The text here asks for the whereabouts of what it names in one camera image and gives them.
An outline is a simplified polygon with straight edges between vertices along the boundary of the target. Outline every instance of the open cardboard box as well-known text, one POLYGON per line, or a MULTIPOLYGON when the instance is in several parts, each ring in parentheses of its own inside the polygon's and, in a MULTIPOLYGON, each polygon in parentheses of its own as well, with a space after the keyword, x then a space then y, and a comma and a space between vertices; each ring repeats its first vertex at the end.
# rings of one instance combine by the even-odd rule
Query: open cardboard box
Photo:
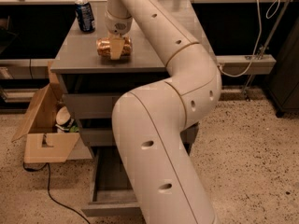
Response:
POLYGON ((50 65, 50 84, 35 93, 12 141, 27 135, 25 163, 91 159, 92 153, 79 133, 57 133, 55 120, 63 92, 50 65))

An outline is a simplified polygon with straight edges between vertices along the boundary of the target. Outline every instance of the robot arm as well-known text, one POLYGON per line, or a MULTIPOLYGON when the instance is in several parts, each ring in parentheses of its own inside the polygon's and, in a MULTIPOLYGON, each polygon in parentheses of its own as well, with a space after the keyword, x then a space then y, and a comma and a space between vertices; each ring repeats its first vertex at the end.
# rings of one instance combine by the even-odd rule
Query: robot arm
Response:
POLYGON ((125 14, 117 22, 107 16, 108 30, 121 37, 124 33, 114 28, 130 27, 131 14, 170 74, 125 93, 112 114, 118 150, 144 218, 153 224, 219 223, 179 136, 219 100, 217 62, 156 0, 108 0, 107 9, 112 16, 125 14))

